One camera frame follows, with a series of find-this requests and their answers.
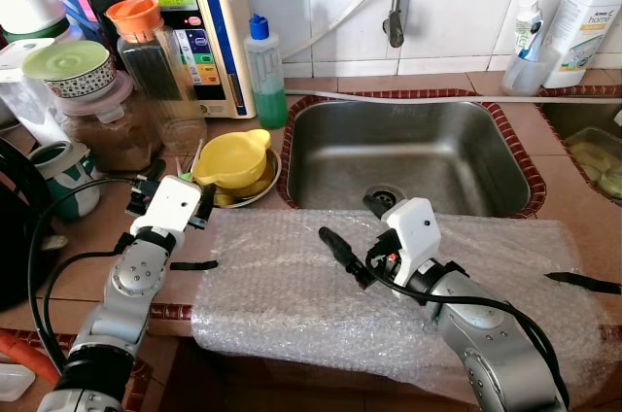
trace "countertop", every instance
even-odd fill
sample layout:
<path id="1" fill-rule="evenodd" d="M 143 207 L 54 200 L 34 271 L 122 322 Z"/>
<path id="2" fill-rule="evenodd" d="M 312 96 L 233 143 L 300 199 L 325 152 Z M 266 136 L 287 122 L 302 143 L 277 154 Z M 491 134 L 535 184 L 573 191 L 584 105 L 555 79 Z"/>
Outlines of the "countertop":
<path id="1" fill-rule="evenodd" d="M 590 86 L 621 85 L 616 71 L 591 71 L 584 79 Z M 288 87 L 325 91 L 367 91 L 386 89 L 464 88 L 487 96 L 501 95 L 499 73 L 450 74 L 435 76 L 382 77 L 362 79 L 293 79 Z M 293 104 L 300 96 L 290 96 Z M 622 279 L 622 208 L 599 195 L 585 183 L 566 150 L 533 104 L 503 104 L 501 108 L 514 128 L 527 154 L 547 185 L 547 195 L 535 219 L 558 220 L 566 225 L 579 249 L 582 272 L 599 279 Z M 257 127 L 257 120 L 209 120 L 210 138 L 232 130 Z M 280 152 L 283 130 L 272 132 L 273 148 Z M 5 138 L 21 149 L 28 150 L 31 137 L 16 128 Z M 175 156 L 164 153 L 167 173 L 174 174 Z M 183 157 L 188 164 L 189 155 Z M 93 213 L 77 224 L 56 223 L 59 233 L 69 237 L 69 245 L 61 259 L 80 252 L 111 250 L 119 236 L 129 229 L 133 218 L 123 211 L 129 198 L 128 186 L 110 184 L 102 190 L 99 205 Z M 287 209 L 288 205 L 272 190 L 253 205 L 264 209 Z M 189 229 L 184 248 L 172 261 L 203 261 L 210 258 L 215 232 Z M 87 312 L 101 299 L 112 261 L 90 258 L 70 266 L 57 281 L 52 293 L 52 324 L 57 333 L 75 334 Z M 200 284 L 202 272 L 171 271 L 164 288 L 155 298 L 149 332 L 154 335 L 191 336 L 190 307 Z M 599 301 L 609 313 L 613 325 L 622 325 L 622 303 L 615 295 L 599 294 Z M 33 324 L 26 303 L 0 313 L 0 327 L 32 330 Z"/>

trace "mug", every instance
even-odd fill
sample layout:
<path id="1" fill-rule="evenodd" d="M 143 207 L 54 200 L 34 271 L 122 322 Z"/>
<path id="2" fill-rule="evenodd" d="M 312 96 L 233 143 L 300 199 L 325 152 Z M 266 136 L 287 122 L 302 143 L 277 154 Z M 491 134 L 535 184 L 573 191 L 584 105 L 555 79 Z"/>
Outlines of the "mug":
<path id="1" fill-rule="evenodd" d="M 54 142 L 38 148 L 28 158 L 48 184 L 52 200 L 60 198 L 77 186 L 92 182 L 92 161 L 82 143 Z M 99 202 L 99 187 L 84 189 L 60 203 L 54 214 L 67 222 L 90 213 Z"/>

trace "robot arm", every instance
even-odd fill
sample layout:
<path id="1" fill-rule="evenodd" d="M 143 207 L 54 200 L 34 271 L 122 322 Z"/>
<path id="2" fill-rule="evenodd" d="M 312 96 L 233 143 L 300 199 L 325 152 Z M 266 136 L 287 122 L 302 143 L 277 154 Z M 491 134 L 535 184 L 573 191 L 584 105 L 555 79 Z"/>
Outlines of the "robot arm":
<path id="1" fill-rule="evenodd" d="M 343 239 L 325 227 L 320 231 L 335 257 L 355 274 L 363 288 L 378 278 L 380 268 L 382 279 L 390 282 L 399 297 L 406 295 L 395 289 L 405 288 L 410 293 L 431 295 L 428 299 L 483 297 L 504 302 L 471 280 L 458 264 L 443 265 L 434 259 L 440 230 L 428 200 L 403 200 L 389 210 L 374 200 L 366 197 L 364 202 L 390 229 L 369 251 L 369 271 Z M 374 259 L 382 261 L 375 270 L 371 264 Z M 521 333 L 512 315 L 488 306 L 450 300 L 438 303 L 418 299 L 436 322 L 438 333 L 465 366 L 484 412 L 567 410 L 549 365 Z"/>
<path id="2" fill-rule="evenodd" d="M 83 324 L 39 412 L 121 412 L 166 262 L 183 245 L 184 229 L 200 199 L 198 186 L 172 176 L 162 180 L 147 213 L 134 221 L 135 240 L 113 265 L 103 301 Z"/>

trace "yellow funnel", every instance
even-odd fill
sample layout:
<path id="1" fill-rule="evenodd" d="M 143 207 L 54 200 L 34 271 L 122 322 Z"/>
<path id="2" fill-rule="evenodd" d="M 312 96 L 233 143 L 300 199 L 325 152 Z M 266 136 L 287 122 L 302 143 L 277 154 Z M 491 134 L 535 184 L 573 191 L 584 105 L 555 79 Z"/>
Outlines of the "yellow funnel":
<path id="1" fill-rule="evenodd" d="M 226 133 L 203 147 L 192 175 L 202 186 L 216 184 L 225 189 L 249 186 L 261 177 L 268 148 L 267 130 Z"/>

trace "double sink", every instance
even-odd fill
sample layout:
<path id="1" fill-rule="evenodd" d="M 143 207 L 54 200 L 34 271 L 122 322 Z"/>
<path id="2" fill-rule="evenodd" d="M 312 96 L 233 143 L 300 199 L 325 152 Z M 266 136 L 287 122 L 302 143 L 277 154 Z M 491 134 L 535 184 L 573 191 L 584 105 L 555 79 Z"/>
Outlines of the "double sink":
<path id="1" fill-rule="evenodd" d="M 388 204 L 425 197 L 437 213 L 515 216 L 530 186 L 495 109 L 467 101 L 312 103 L 286 133 L 285 192 L 306 209 L 362 209 L 372 194 Z"/>

